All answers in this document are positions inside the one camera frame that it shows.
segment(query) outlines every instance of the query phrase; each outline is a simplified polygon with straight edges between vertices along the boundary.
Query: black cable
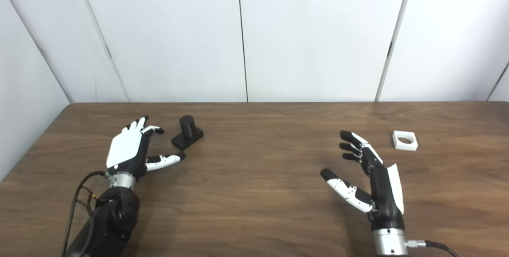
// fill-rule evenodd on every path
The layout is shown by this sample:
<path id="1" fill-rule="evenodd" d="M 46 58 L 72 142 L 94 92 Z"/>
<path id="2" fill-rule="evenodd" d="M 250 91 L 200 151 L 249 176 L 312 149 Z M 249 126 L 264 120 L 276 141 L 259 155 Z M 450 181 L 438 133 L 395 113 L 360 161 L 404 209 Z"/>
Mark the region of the black cable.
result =
<path id="1" fill-rule="evenodd" d="M 89 178 L 91 178 L 95 175 L 100 175 L 100 176 L 104 177 L 105 174 L 106 174 L 106 172 L 101 171 L 101 170 L 93 171 L 93 172 L 87 174 L 87 176 L 84 177 L 82 182 L 80 182 L 80 184 L 78 185 L 78 188 L 76 188 L 76 192 L 74 193 L 74 197 L 71 202 L 71 212 L 69 213 L 69 220 L 67 221 L 67 227 L 65 230 L 64 245 L 62 246 L 62 257 L 65 256 L 65 251 L 67 250 L 67 242 L 69 241 L 69 234 L 71 233 L 72 219 L 74 217 L 74 208 L 76 207 L 76 201 L 78 200 L 78 195 L 80 194 L 80 190 L 82 189 L 83 185 L 85 184 L 85 182 L 87 182 L 87 180 Z"/>
<path id="2" fill-rule="evenodd" d="M 426 242 L 426 247 L 442 249 L 442 250 L 449 252 L 454 257 L 460 257 L 460 255 L 456 254 L 456 252 L 454 252 L 452 249 L 450 249 L 449 246 L 447 246 L 447 245 L 444 245 L 444 244 L 438 243 L 438 242 L 434 242 L 434 241 L 429 241 L 429 240 L 425 240 L 425 242 Z"/>
<path id="3" fill-rule="evenodd" d="M 85 245 L 82 248 L 82 251 L 80 252 L 80 255 L 78 257 L 83 257 L 85 254 L 85 251 L 87 248 L 89 248 L 90 241 L 92 240 L 92 235 L 94 233 L 94 217 L 90 216 L 89 218 L 89 235 L 87 236 L 87 241 L 85 241 Z"/>

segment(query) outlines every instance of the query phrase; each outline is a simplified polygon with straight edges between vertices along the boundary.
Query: white hand cover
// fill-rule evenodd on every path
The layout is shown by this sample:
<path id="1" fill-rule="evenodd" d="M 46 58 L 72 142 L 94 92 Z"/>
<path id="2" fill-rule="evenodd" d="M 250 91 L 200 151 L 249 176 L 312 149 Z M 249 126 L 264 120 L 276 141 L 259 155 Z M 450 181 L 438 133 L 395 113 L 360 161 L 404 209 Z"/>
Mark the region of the white hand cover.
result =
<path id="1" fill-rule="evenodd" d="M 124 161 L 134 158 L 140 148 L 142 135 L 162 132 L 160 127 L 153 125 L 144 128 L 146 120 L 147 117 L 143 117 L 138 121 L 133 121 L 131 125 L 127 125 L 120 134 L 113 138 L 106 160 L 107 168 L 117 166 Z"/>

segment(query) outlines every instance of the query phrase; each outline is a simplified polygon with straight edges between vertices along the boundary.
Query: white block with hole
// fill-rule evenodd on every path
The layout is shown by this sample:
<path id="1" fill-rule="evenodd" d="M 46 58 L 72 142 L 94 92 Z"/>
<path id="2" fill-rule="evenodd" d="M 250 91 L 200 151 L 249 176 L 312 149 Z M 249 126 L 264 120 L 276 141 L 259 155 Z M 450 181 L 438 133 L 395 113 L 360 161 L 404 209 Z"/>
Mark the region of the white block with hole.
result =
<path id="1" fill-rule="evenodd" d="M 404 143 L 400 141 L 400 138 L 407 139 L 410 143 Z M 401 130 L 395 130 L 392 134 L 392 139 L 396 150 L 417 150 L 418 144 L 414 132 L 402 132 Z"/>

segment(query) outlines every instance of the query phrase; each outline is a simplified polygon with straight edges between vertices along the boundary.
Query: hole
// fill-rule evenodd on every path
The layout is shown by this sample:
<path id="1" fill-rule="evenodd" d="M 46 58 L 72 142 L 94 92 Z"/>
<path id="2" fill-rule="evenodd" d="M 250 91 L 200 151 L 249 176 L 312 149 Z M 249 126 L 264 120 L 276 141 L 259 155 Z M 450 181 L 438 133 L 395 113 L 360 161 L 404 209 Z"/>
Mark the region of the hole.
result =
<path id="1" fill-rule="evenodd" d="M 405 144 L 411 144 L 412 142 L 409 140 L 409 139 L 405 139 L 405 138 L 398 138 L 398 140 L 402 143 L 405 143 Z"/>

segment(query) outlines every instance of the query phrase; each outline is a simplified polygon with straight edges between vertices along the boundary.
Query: black cylindrical object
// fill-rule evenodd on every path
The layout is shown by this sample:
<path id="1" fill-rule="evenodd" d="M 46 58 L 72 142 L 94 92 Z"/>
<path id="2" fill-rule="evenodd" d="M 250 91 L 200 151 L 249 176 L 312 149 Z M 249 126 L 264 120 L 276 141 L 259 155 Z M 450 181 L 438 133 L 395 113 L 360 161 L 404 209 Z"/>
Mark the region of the black cylindrical object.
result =
<path id="1" fill-rule="evenodd" d="M 194 124 L 194 118 L 191 115 L 186 115 L 180 118 L 180 128 L 186 139 L 190 139 L 196 135 L 196 125 Z"/>

